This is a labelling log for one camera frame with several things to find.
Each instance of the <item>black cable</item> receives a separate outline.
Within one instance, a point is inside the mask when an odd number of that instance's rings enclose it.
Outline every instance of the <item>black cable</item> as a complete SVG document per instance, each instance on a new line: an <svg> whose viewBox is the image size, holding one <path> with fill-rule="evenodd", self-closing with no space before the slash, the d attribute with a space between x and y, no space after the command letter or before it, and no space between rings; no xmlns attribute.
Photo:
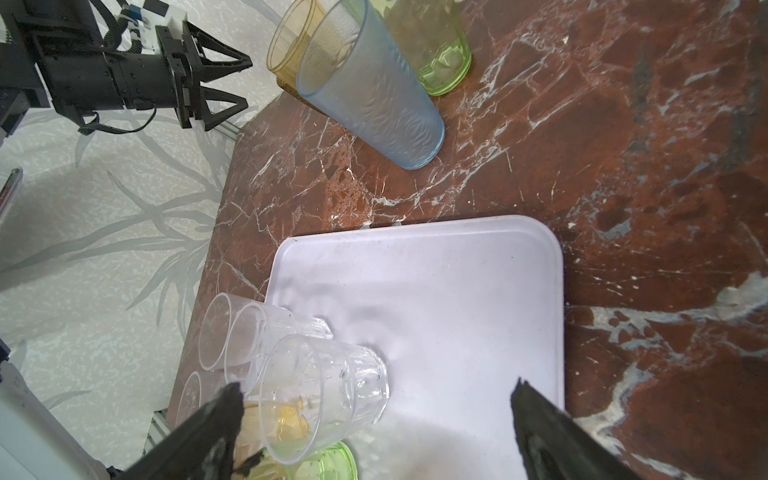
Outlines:
<svg viewBox="0 0 768 480"><path fill-rule="evenodd" d="M96 112L95 118L92 121L80 127L78 129L78 132L80 132L83 135L88 135L93 131L103 131L104 133L115 134L115 135L135 134L136 132L142 131L143 129L145 129L146 126L149 125L149 123L152 120L154 120L154 116L156 114L157 114L157 107L154 107L154 111L152 112L152 115L150 115L149 119L147 120L147 123L141 125L139 128L135 128L134 130L123 130L122 128L110 127L109 125L99 123L100 119L98 116L98 112Z"/></svg>
<svg viewBox="0 0 768 480"><path fill-rule="evenodd" d="M114 34L112 30L108 31L107 34L104 36L104 47L108 45L112 45L112 40L115 35L118 37L122 37L123 33L125 32L125 29L128 28L128 19L126 18L126 15L128 15L128 10L123 8L120 10L120 14L118 16L118 19L116 20L118 24L118 29L114 31Z"/></svg>
<svg viewBox="0 0 768 480"><path fill-rule="evenodd" d="M264 457L264 453L266 452L266 447L262 448L258 452L254 453L250 457L243 460L243 463L240 464L239 467L235 468L232 473L239 473L243 477L247 477L250 475L250 470L252 468L257 467L260 463L262 458Z"/></svg>
<svg viewBox="0 0 768 480"><path fill-rule="evenodd" d="M107 24L107 35L111 34L111 43L105 47L99 48L99 50L116 51L120 46L120 39L122 36L122 33L118 34L120 29L118 21L114 19L112 12L109 11L109 8L107 8L107 6L104 5L101 0L91 0L91 5L96 8L98 14L101 15L101 17L104 19L104 22Z"/></svg>
<svg viewBox="0 0 768 480"><path fill-rule="evenodd" d="M120 10L120 14L118 15L117 23L118 23L118 29L114 32L115 35L120 35L121 37L125 33L125 30L128 29L131 32L131 46L128 50L126 50L127 53L141 53L143 50L142 44L141 44L141 38L139 38L139 27L136 24L136 21L132 19L129 16L129 11L127 8L123 8ZM112 43L112 32L108 31L107 34L104 36L104 47L107 47Z"/></svg>

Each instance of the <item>cable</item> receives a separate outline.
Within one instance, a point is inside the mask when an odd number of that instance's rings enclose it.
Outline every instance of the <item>cable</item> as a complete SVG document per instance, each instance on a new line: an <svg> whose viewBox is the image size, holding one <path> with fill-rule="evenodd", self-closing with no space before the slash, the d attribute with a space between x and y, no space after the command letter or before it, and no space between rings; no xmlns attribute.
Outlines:
<svg viewBox="0 0 768 480"><path fill-rule="evenodd" d="M109 125L101 124L99 123L99 116L98 112L96 113L95 118L88 122L87 124L83 125L78 129L78 132L80 132L83 135L88 135L93 133L94 131L103 131L104 133L108 134L114 134L114 135L122 135L122 134L135 134L138 131L142 131L146 128L149 123L154 120L154 116L157 114L157 107L152 105L154 107L154 111L152 112L152 115L150 115L149 119L147 120L147 123L141 125L139 128L135 128L134 130L123 130L122 128L116 128L116 127L110 127Z"/></svg>
<svg viewBox="0 0 768 480"><path fill-rule="evenodd" d="M107 8L104 3L101 2L101 0L90 0L91 5L96 8L96 11L99 15L104 19L104 22L107 24L107 35L111 35L111 43L105 47L98 48L100 51L116 51L118 47L120 46L120 40L122 38L122 31L120 30L120 25L118 25L118 21L114 19L114 16L112 15L112 12L109 11L109 8Z"/></svg>
<svg viewBox="0 0 768 480"><path fill-rule="evenodd" d="M118 23L118 29L115 32L116 35L120 35L122 37L126 29L131 33L131 46L129 47L128 50L126 50L126 52L141 53L141 50L143 48L141 45L141 34L139 33L139 26L136 20L130 17L130 14L127 8L123 8L122 10L120 10L117 23ZM112 32L108 31L107 34L104 36L104 47L107 47L108 45L112 44L112 37L113 37Z"/></svg>

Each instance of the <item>leaf pattern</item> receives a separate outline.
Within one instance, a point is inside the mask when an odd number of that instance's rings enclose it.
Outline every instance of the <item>leaf pattern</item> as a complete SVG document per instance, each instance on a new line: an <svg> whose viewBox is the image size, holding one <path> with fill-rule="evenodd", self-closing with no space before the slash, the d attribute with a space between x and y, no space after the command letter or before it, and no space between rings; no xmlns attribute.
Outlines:
<svg viewBox="0 0 768 480"><path fill-rule="evenodd" d="M51 410L66 402L67 400L85 395L86 393L91 393L91 390L72 390L71 392L59 393L58 395L52 396L48 400L43 400L42 404L46 409Z"/></svg>
<svg viewBox="0 0 768 480"><path fill-rule="evenodd" d="M56 118L60 117L53 111L34 112L27 115L22 125L45 123ZM127 121L133 127L138 127L148 118L149 114L147 113L134 113L132 111L109 111L104 112L101 116L102 121ZM177 119L162 114L158 114L154 121L178 124ZM137 208L137 213L127 218L115 220L83 237L62 241L43 248L8 266L2 272L29 268L62 257L69 262L75 262L116 253L169 251L171 253L155 270L136 297L126 306L126 310L134 308L159 289L155 319L159 326L163 318L165 301L170 288L173 287L178 295L176 323L179 335L182 339L185 338L189 314L194 306L196 285L202 275L210 237L192 238L174 227L171 220L188 220L193 224L192 231L204 234L211 233L215 219L211 215L196 210L194 206L204 200L219 203L230 163L230 155L227 153L227 139L223 135L214 131L204 131L202 124L198 122L194 123L194 134L197 146L204 154L208 166L207 175L183 164L168 153L146 131L137 132L134 135L162 164L199 184L200 190L198 192L181 195L160 204L153 204L134 192L117 175L107 171L106 174L110 182L126 197L130 204ZM102 135L102 133L94 132L91 135L81 135L78 138L74 147L75 166L82 165L88 145L97 135ZM112 239L121 232L145 222L151 222L157 235Z"/></svg>
<svg viewBox="0 0 768 480"><path fill-rule="evenodd" d="M27 358L27 349L29 348L27 340L22 340L16 348L11 351L11 358L9 359L13 366L21 372L22 365L24 365L24 359Z"/></svg>

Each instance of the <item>white tray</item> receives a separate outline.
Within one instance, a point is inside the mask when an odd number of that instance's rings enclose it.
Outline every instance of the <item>white tray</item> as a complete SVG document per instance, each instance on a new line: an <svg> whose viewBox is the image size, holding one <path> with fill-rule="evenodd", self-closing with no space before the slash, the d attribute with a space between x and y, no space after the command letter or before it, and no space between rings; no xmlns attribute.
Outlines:
<svg viewBox="0 0 768 480"><path fill-rule="evenodd" d="M518 377L564 407L562 252L531 218L288 238L266 301L386 363L384 415L347 442L361 480L522 480Z"/></svg>

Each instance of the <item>blue plastic cup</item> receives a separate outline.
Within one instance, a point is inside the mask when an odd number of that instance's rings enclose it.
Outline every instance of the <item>blue plastic cup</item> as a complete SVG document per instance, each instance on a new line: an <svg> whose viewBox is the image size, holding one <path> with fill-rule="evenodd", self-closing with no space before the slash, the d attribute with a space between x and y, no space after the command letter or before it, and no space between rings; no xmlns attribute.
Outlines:
<svg viewBox="0 0 768 480"><path fill-rule="evenodd" d="M369 0L340 0L315 30L299 94L406 170L427 165L445 125Z"/></svg>

